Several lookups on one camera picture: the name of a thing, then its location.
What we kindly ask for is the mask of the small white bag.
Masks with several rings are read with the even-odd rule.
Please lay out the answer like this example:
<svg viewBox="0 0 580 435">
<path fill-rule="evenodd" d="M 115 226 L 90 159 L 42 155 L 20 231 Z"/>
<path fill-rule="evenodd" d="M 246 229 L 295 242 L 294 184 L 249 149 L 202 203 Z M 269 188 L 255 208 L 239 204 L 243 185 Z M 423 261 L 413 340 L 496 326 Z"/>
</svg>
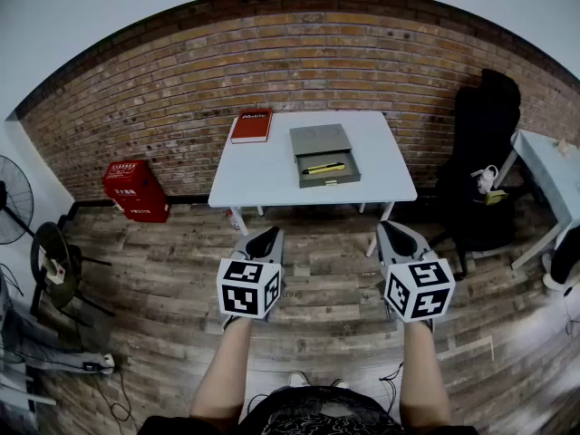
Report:
<svg viewBox="0 0 580 435">
<path fill-rule="evenodd" d="M 470 176 L 476 179 L 478 192 L 482 195 L 486 195 L 492 190 L 497 174 L 497 167 L 489 165 L 484 169 L 472 172 Z"/>
</svg>

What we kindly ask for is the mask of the white square table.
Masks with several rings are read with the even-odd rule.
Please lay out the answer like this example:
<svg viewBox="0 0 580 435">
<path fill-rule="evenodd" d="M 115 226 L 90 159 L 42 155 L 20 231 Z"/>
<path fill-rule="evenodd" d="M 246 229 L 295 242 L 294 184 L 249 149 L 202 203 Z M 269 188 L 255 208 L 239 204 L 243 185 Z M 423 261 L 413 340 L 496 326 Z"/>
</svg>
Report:
<svg viewBox="0 0 580 435">
<path fill-rule="evenodd" d="M 335 186 L 300 188 L 290 130 L 340 123 L 353 147 L 361 180 Z M 301 111 L 273 115 L 266 142 L 226 141 L 209 194 L 213 208 L 230 208 L 243 235 L 245 207 L 384 203 L 381 219 L 398 202 L 418 197 L 405 161 L 379 111 Z"/>
</svg>

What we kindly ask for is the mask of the black office chair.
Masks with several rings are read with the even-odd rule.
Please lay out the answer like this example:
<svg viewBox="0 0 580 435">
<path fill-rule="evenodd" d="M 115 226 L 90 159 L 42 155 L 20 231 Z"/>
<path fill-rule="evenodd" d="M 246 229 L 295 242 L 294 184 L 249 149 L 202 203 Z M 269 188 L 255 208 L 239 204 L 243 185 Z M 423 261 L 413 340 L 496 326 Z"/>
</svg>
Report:
<svg viewBox="0 0 580 435">
<path fill-rule="evenodd" d="M 512 151 L 510 138 L 520 119 L 521 94 L 515 81 L 484 69 L 477 87 L 459 89 L 455 98 L 454 144 L 438 170 L 436 209 L 444 232 L 436 246 L 450 238 L 459 256 L 462 279 L 468 274 L 466 254 L 505 247 L 515 240 L 515 195 L 491 205 L 479 191 L 478 172 L 500 168 Z"/>
</svg>

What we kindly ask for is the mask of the grey folded stand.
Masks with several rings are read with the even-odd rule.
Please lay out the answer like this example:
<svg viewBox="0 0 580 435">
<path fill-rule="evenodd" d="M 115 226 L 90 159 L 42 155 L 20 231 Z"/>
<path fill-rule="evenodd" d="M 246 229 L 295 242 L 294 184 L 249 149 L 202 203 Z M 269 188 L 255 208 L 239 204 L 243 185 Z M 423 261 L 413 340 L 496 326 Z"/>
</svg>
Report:
<svg viewBox="0 0 580 435">
<path fill-rule="evenodd" d="M 96 374 L 85 372 L 82 363 L 99 362 L 103 355 L 62 348 L 56 331 L 13 303 L 0 267 L 0 403 L 26 410 L 36 403 L 55 406 L 55 399 L 28 391 L 34 379 L 26 369 Z"/>
</svg>

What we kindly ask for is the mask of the red hardcover book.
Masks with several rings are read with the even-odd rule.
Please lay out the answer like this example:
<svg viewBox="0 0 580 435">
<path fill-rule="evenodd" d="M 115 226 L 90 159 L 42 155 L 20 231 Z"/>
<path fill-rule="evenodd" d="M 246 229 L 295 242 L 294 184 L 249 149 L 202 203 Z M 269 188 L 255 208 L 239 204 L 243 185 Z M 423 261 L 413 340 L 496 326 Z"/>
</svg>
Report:
<svg viewBox="0 0 580 435">
<path fill-rule="evenodd" d="M 266 142 L 272 117 L 271 109 L 241 111 L 230 134 L 230 141 L 234 144 Z"/>
</svg>

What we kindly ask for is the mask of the black standing fan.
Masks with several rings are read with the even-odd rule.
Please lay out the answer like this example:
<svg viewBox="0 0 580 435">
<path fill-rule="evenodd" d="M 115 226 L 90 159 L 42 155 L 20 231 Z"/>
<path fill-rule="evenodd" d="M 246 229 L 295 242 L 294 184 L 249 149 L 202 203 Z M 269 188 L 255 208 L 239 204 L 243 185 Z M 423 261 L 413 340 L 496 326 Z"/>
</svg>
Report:
<svg viewBox="0 0 580 435">
<path fill-rule="evenodd" d="M 0 245 L 9 245 L 23 234 L 34 235 L 30 225 L 34 196 L 30 183 L 11 159 L 0 155 Z"/>
</svg>

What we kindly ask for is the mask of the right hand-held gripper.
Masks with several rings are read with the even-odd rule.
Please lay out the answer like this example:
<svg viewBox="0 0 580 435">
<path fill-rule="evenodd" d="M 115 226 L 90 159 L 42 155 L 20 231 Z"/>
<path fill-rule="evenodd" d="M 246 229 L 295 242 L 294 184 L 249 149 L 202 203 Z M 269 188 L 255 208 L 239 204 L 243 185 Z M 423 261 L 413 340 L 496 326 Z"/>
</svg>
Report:
<svg viewBox="0 0 580 435">
<path fill-rule="evenodd" d="M 406 324 L 443 316 L 455 290 L 446 258 L 440 258 L 420 233 L 396 222 L 377 226 L 383 297 L 390 313 Z"/>
</svg>

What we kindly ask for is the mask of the person's right forearm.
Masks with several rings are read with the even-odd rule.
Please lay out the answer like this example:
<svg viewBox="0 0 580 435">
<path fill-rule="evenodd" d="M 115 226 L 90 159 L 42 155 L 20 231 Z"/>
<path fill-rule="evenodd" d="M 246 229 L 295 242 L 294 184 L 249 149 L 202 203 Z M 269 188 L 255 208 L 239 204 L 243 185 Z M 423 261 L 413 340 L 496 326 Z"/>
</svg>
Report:
<svg viewBox="0 0 580 435">
<path fill-rule="evenodd" d="M 404 325 L 400 415 L 402 427 L 412 435 L 450 425 L 450 400 L 432 332 L 421 322 Z"/>
</svg>

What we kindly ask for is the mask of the grey metal drawer box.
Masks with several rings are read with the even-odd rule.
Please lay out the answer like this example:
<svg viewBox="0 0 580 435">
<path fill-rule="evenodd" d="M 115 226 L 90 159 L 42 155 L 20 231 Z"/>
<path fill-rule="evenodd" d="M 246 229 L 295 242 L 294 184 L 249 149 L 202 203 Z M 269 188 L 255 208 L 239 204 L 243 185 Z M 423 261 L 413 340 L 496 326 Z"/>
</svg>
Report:
<svg viewBox="0 0 580 435">
<path fill-rule="evenodd" d="M 357 182 L 361 172 L 353 147 L 340 123 L 293 128 L 289 131 L 301 189 Z M 344 170 L 304 175 L 304 169 L 342 162 Z"/>
</svg>

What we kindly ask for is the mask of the person's black patterned shirt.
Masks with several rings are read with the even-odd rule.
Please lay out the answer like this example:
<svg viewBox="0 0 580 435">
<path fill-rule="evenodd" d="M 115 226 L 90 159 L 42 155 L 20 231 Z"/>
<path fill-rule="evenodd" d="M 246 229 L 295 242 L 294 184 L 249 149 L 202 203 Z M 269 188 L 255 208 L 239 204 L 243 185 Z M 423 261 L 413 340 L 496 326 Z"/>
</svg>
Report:
<svg viewBox="0 0 580 435">
<path fill-rule="evenodd" d="M 285 387 L 224 434 L 199 418 L 148 417 L 138 435 L 410 435 L 375 400 L 332 386 Z"/>
</svg>

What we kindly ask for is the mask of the yellow utility knife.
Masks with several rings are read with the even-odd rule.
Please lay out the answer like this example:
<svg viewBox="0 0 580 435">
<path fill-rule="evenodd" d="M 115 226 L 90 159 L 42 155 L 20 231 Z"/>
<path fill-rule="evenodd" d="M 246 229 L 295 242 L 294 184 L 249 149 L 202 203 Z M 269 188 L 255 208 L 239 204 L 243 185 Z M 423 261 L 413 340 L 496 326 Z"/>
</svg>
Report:
<svg viewBox="0 0 580 435">
<path fill-rule="evenodd" d="M 318 174 L 318 173 L 332 172 L 332 171 L 338 171 L 338 170 L 344 170 L 344 169 L 345 169 L 345 165 L 342 162 L 335 162 L 335 163 L 328 163 L 328 164 L 324 164 L 324 165 L 310 167 L 310 168 L 304 169 L 302 171 L 302 173 L 304 175 L 314 175 L 314 174 Z"/>
</svg>

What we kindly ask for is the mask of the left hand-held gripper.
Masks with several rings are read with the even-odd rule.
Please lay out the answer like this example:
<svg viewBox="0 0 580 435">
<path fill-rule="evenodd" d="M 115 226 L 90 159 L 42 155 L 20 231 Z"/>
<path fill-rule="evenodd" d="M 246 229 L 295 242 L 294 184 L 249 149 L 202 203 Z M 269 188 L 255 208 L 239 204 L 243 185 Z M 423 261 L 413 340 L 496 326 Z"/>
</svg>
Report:
<svg viewBox="0 0 580 435">
<path fill-rule="evenodd" d="M 282 261 L 285 231 L 272 226 L 248 235 L 237 244 L 237 251 L 248 259 L 270 255 Z M 271 310 L 285 288 L 284 269 L 277 263 L 222 258 L 217 271 L 219 312 L 224 317 L 223 329 L 240 318 L 268 321 Z"/>
</svg>

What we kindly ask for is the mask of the red cardboard box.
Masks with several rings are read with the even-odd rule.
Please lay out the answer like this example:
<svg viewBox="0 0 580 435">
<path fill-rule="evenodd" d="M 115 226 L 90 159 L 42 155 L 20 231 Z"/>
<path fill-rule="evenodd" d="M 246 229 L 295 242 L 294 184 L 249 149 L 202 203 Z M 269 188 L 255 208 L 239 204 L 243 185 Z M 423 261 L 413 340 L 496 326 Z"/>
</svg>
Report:
<svg viewBox="0 0 580 435">
<path fill-rule="evenodd" d="M 105 194 L 127 219 L 143 223 L 165 223 L 169 203 L 149 164 L 142 159 L 113 162 L 102 184 Z"/>
</svg>

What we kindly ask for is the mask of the white power strip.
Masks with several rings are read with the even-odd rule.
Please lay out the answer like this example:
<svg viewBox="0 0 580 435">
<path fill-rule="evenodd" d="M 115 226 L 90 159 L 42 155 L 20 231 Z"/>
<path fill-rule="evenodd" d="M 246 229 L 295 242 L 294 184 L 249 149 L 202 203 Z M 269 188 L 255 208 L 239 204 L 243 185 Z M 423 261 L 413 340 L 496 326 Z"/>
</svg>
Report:
<svg viewBox="0 0 580 435">
<path fill-rule="evenodd" d="M 115 372 L 116 364 L 113 356 L 107 353 L 101 357 L 99 362 L 83 362 L 82 368 L 85 372 L 112 375 Z"/>
</svg>

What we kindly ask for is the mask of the person's left forearm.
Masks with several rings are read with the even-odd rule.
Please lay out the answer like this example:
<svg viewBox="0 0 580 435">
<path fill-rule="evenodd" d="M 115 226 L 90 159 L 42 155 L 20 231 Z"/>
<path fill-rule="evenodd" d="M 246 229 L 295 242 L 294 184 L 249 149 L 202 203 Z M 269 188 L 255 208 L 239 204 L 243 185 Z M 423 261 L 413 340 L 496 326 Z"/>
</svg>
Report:
<svg viewBox="0 0 580 435">
<path fill-rule="evenodd" d="M 250 318 L 238 318 L 226 327 L 191 405 L 191 417 L 224 434 L 238 425 L 244 406 L 251 329 Z"/>
</svg>

